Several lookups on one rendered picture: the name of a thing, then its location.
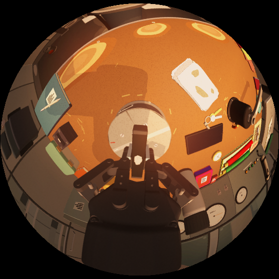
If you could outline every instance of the bunch of keys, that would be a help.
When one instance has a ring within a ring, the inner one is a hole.
[[[215,121],[215,119],[219,119],[219,118],[222,118],[222,115],[218,115],[218,116],[216,116],[220,111],[222,110],[222,108],[219,108],[217,111],[215,111],[215,113],[211,113],[210,114],[210,116],[207,116],[206,118],[205,118],[205,122],[203,123],[204,125],[205,125],[205,127],[207,128],[207,129],[210,129],[210,127],[209,127],[209,123],[210,122],[214,122]]]

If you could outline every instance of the black cylinder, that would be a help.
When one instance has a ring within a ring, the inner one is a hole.
[[[252,117],[252,115],[250,115],[252,113],[252,108],[248,104],[239,101],[237,98],[231,98],[228,102],[227,109],[227,116],[231,122],[245,129],[250,127],[251,124],[249,120]]]

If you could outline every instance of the white paper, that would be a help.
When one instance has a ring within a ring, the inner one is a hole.
[[[54,88],[52,88],[52,90],[46,97],[47,104],[49,105],[50,103],[52,103],[56,99],[56,97],[57,97],[57,95],[55,93],[55,90],[54,90]]]
[[[190,62],[191,59],[188,58],[175,68],[171,73],[172,79],[187,92],[202,111],[207,111],[217,100],[219,92],[205,71],[193,61],[176,76],[176,72],[179,71],[179,68],[184,67],[184,63],[189,64]]]

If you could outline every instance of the dark chair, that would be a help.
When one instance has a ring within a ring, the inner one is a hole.
[[[18,107],[7,116],[4,131],[1,133],[1,150],[7,160],[11,152],[15,158],[23,156],[34,144],[39,130],[29,106]]]

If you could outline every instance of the pressure gauge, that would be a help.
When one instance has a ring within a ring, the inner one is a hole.
[[[221,152],[220,150],[218,150],[218,151],[216,151],[216,152],[213,154],[212,160],[213,160],[214,162],[217,162],[217,161],[220,160],[221,156],[222,156],[222,152]]]
[[[235,195],[235,202],[240,205],[241,203],[244,202],[244,200],[246,199],[247,197],[247,188],[246,187],[241,187],[237,192],[236,192],[236,195]]]
[[[209,218],[209,227],[214,227],[224,219],[226,207],[221,203],[217,203],[210,206],[206,212]]]
[[[179,229],[180,229],[180,234],[183,234],[185,232],[184,221],[178,220],[178,226],[179,226]]]

